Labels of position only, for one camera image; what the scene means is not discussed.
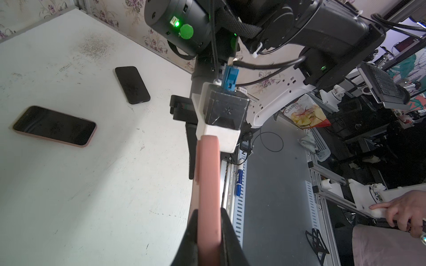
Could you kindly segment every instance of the green knob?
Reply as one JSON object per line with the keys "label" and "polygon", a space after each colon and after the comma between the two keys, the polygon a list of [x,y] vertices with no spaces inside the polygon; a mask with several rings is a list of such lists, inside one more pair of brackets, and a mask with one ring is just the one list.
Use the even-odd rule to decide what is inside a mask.
{"label": "green knob", "polygon": [[189,40],[194,35],[194,28],[189,24],[184,24],[180,30],[182,39]]}

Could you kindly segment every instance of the keyboard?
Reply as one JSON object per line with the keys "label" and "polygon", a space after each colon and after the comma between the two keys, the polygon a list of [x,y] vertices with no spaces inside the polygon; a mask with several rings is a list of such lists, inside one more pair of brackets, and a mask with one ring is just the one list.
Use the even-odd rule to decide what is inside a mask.
{"label": "keyboard", "polygon": [[375,66],[366,64],[377,81],[378,89],[383,95],[391,97],[404,98],[404,92],[397,88],[394,81],[390,78],[389,74]]}

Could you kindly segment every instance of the wall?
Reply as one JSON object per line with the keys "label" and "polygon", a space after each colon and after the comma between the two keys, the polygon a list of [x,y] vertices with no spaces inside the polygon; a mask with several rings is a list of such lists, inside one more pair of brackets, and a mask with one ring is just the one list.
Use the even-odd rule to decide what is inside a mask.
{"label": "wall", "polygon": [[73,5],[73,0],[1,0],[0,39]]}
{"label": "wall", "polygon": [[[145,0],[84,0],[89,15],[92,15],[124,34],[137,40],[151,51],[163,56],[174,64],[193,72],[195,60],[183,60],[175,55],[167,44],[167,40],[152,30],[144,20]],[[383,13],[392,8],[398,0],[351,0],[358,9],[369,10],[364,14]],[[13,34],[46,16],[67,8],[73,0],[3,0],[0,2],[0,38]],[[237,57],[245,62],[257,64],[272,64],[297,58],[302,50],[299,45],[287,45],[280,50],[261,55],[254,59],[240,44],[241,51]],[[273,71],[252,71],[242,69],[238,83],[248,83]],[[283,74],[278,74],[255,85],[248,86],[248,92],[256,98],[262,97],[265,92],[277,90],[285,79]]]}

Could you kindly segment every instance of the cassava chips bag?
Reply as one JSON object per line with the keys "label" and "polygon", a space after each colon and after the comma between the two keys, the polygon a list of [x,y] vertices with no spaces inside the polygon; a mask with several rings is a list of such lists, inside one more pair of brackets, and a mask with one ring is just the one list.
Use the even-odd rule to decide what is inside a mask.
{"label": "cassava chips bag", "polygon": [[305,94],[282,111],[301,129],[331,126],[321,107]]}

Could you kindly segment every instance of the black smartphone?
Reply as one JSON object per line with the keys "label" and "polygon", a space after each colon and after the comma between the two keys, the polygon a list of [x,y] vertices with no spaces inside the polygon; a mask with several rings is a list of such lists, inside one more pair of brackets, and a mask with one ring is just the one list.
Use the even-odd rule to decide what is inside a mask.
{"label": "black smartphone", "polygon": [[85,147],[96,130],[96,123],[40,106],[29,107],[13,125],[18,133]]}
{"label": "black smartphone", "polygon": [[151,99],[137,68],[134,66],[117,67],[115,73],[130,104],[144,103]]}

